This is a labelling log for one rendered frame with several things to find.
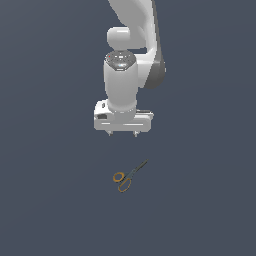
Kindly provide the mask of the orange-handled scissors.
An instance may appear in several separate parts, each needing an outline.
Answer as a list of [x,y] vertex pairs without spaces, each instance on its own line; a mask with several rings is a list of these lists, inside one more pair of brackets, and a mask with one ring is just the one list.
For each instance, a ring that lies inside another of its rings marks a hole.
[[118,183],[118,191],[123,193],[127,191],[131,185],[134,174],[147,164],[148,160],[143,161],[130,172],[117,172],[113,175],[113,181]]

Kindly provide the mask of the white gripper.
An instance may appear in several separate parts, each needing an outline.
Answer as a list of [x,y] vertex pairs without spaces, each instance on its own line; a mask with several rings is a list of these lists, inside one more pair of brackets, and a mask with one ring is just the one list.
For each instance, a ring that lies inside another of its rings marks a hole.
[[94,109],[94,128],[104,130],[109,136],[114,131],[132,131],[137,137],[139,132],[148,132],[154,113],[150,110],[132,110],[125,113],[112,112],[108,108],[108,101],[98,101]]

